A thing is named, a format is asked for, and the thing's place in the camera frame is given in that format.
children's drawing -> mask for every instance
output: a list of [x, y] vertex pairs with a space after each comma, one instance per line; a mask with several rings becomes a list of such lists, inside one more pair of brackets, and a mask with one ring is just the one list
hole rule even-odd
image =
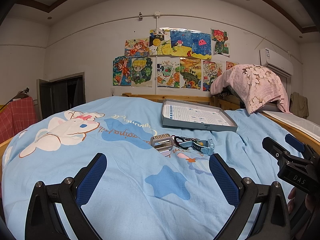
[[132, 59], [132, 83], [133, 87], [152, 87], [152, 60], [151, 58]]
[[125, 41], [124, 55], [126, 57], [148, 57], [149, 38]]
[[230, 61], [226, 61], [226, 70], [234, 67], [235, 65], [238, 65], [238, 62], [230, 62]]
[[171, 58], [157, 65], [157, 86], [180, 87], [180, 59]]
[[182, 88], [201, 88], [201, 60], [200, 59], [180, 59], [180, 74], [182, 76]]
[[170, 29], [150, 30], [150, 55], [170, 55]]
[[230, 44], [225, 43], [229, 39], [228, 33], [225, 31], [211, 29], [211, 36], [212, 39], [216, 42], [214, 46], [214, 52], [217, 54], [229, 56]]
[[211, 58], [211, 36], [207, 33], [191, 31], [192, 57], [200, 59]]
[[171, 55], [177, 57], [191, 57], [191, 31], [186, 29], [170, 29]]
[[211, 84], [215, 78], [222, 74], [222, 63], [220, 61], [203, 62], [203, 91], [210, 91]]
[[113, 85], [131, 86], [131, 59], [120, 56], [113, 61]]

pink blanket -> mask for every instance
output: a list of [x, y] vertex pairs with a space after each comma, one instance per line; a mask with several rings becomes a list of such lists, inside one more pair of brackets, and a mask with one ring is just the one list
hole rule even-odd
[[277, 101], [282, 112], [289, 113], [287, 92], [280, 78], [267, 67], [236, 65], [211, 84], [210, 92], [216, 95], [229, 85], [242, 99], [249, 114], [273, 101]]

blue bedsheet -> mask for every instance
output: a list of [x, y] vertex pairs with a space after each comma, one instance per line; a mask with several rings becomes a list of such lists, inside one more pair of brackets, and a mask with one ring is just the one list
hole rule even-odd
[[[155, 134], [213, 138], [215, 153], [242, 177], [261, 184], [280, 181], [276, 160], [262, 148], [264, 137], [298, 155], [284, 141], [288, 132], [261, 114], [226, 111], [237, 132], [210, 132], [162, 128], [161, 107], [143, 98], [104, 98], [50, 116], [16, 135], [3, 157], [2, 177], [5, 218], [14, 236], [24, 239], [37, 181], [60, 183], [101, 152], [107, 169], [82, 208], [103, 239], [213, 239], [233, 206], [209, 170], [209, 156], [174, 147], [164, 157], [150, 146]], [[292, 186], [281, 184], [287, 196]], [[58, 210], [69, 237], [76, 239], [61, 206]], [[257, 210], [255, 206], [240, 239], [249, 233]]]

door frame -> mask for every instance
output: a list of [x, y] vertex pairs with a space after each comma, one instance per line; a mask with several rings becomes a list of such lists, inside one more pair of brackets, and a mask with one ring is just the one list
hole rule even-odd
[[[85, 100], [85, 85], [84, 85], [84, 74], [85, 72], [79, 72], [79, 73], [75, 73], [75, 74], [71, 74], [71, 75], [67, 75], [67, 76], [63, 76], [63, 77], [59, 77], [59, 78], [55, 78], [55, 79], [51, 79], [47, 82], [56, 82], [56, 81], [62, 81], [62, 80], [65, 80], [65, 79], [70, 79], [70, 78], [75, 78], [75, 77], [80, 77], [82, 76], [82, 87], [83, 87], [83, 100], [84, 100], [84, 103], [86, 103], [86, 100]], [[43, 120], [43, 117], [42, 117], [42, 111], [41, 111], [41, 100], [40, 99], [40, 92], [38, 90], [39, 88], [39, 82], [40, 80], [42, 79], [37, 79], [37, 101], [38, 101], [38, 107], [39, 107], [39, 114], [40, 114], [40, 119]]]

metal screw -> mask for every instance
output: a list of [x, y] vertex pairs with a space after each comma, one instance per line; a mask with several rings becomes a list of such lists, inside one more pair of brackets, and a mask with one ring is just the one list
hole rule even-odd
[[70, 184], [71, 182], [72, 182], [72, 178], [71, 177], [68, 177], [68, 178], [64, 179], [64, 183], [65, 184]]
[[252, 183], [252, 179], [250, 179], [249, 177], [245, 177], [243, 178], [244, 183], [246, 184], [251, 184]]
[[275, 181], [273, 185], [275, 185], [276, 187], [281, 187], [281, 184], [278, 181]]
[[38, 181], [37, 183], [36, 183], [36, 187], [41, 187], [42, 186], [42, 181]]

